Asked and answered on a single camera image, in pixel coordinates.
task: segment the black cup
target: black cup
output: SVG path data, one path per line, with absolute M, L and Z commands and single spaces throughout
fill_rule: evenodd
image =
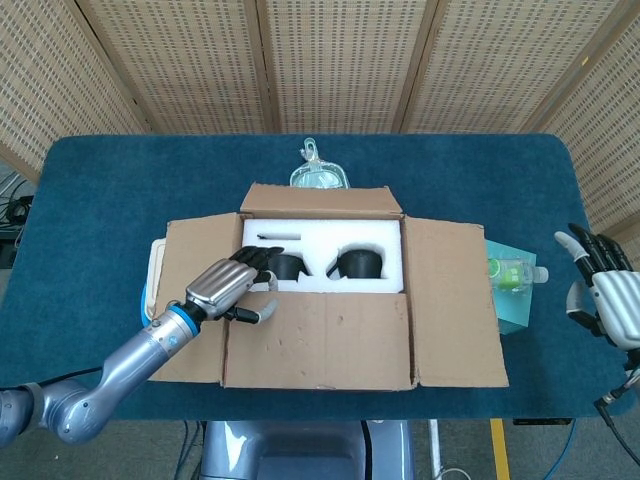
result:
M 336 264 L 327 272 L 327 276 L 331 276 L 336 268 L 340 277 L 380 278 L 382 257 L 373 250 L 350 250 L 338 257 Z
M 278 280 L 298 280 L 300 272 L 309 275 L 307 267 L 300 257 L 281 253 L 269 258 L 269 270 L 275 273 Z

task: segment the gray floor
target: gray floor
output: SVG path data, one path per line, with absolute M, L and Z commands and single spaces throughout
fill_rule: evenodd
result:
M 0 301 L 9 270 L 0 270 Z M 640 452 L 640 408 L 617 417 L 629 444 Z M 417 478 L 430 479 L 427 426 L 413 422 Z M 505 421 L 511 478 L 542 480 L 558 457 L 569 427 L 523 427 Z M 495 478 L 487 420 L 441 421 L 446 467 L 466 470 L 473 480 Z M 171 479 L 184 435 L 182 422 L 112 422 L 94 441 L 68 447 L 48 432 L 35 431 L 0 450 L 0 479 Z M 201 452 L 200 442 L 180 478 L 190 478 Z M 460 480 L 451 473 L 445 480 Z M 632 479 L 640 469 L 626 456 L 597 418 L 578 421 L 573 448 L 555 479 Z

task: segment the open cardboard box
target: open cardboard box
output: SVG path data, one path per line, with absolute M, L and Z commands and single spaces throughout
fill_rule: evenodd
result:
M 277 296 L 273 317 L 260 325 L 203 323 L 152 380 L 341 390 L 508 385 L 483 227 L 406 216 L 387 187 L 254 184 L 239 214 L 171 222 L 156 315 L 240 247 L 245 218 L 397 219 L 405 290 L 248 293 L 240 306 L 260 308 Z

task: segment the cardboard box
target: cardboard box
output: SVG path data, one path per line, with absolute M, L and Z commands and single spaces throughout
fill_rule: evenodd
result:
M 344 390 L 508 385 L 483 227 L 405 216 L 386 187 L 254 184 L 239 214 L 171 222 L 156 314 L 183 299 L 186 285 L 210 264 L 239 248 L 248 217 L 397 219 L 405 291 L 248 293 L 239 305 L 255 308 L 278 297 L 269 321 L 205 322 L 152 380 Z

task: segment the plastic bottle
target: plastic bottle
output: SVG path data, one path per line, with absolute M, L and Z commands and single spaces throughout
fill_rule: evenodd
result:
M 546 283 L 549 271 L 518 258 L 490 258 L 489 278 L 493 288 L 519 293 L 527 291 L 534 283 Z

